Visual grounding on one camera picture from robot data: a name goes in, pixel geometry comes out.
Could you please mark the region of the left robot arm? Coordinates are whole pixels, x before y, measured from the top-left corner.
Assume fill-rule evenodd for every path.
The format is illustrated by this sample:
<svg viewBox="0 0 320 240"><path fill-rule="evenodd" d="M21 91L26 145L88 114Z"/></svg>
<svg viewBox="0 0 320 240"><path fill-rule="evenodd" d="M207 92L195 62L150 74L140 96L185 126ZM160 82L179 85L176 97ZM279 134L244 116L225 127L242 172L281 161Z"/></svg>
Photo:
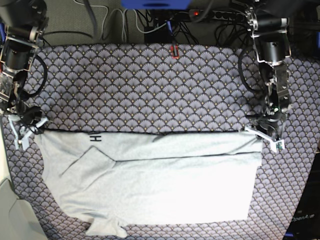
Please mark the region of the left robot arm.
<svg viewBox="0 0 320 240"><path fill-rule="evenodd" d="M252 0L245 9L252 46L243 49L238 58L238 70L245 88L262 97L261 112L247 115L250 125L244 129L269 142L277 153L285 149L282 135L292 107L289 92L289 72L285 60L291 56L287 35L289 18L271 12L266 0ZM254 50L259 73L264 83L262 89L253 89L245 80L242 63L246 51Z"/></svg>

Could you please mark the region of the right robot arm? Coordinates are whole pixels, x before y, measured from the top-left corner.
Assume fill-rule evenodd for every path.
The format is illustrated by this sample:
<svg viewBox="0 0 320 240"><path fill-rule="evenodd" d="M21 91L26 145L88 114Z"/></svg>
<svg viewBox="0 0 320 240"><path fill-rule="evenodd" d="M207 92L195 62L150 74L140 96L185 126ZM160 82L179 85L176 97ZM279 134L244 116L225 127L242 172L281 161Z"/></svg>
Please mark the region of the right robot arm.
<svg viewBox="0 0 320 240"><path fill-rule="evenodd" d="M48 68L37 54L48 20L43 0L0 2L0 114L8 118L16 149L26 150L29 138L41 134L48 121L40 107L26 105L40 94L48 79ZM34 60L43 68L43 77L39 88L30 93L25 84Z"/></svg>

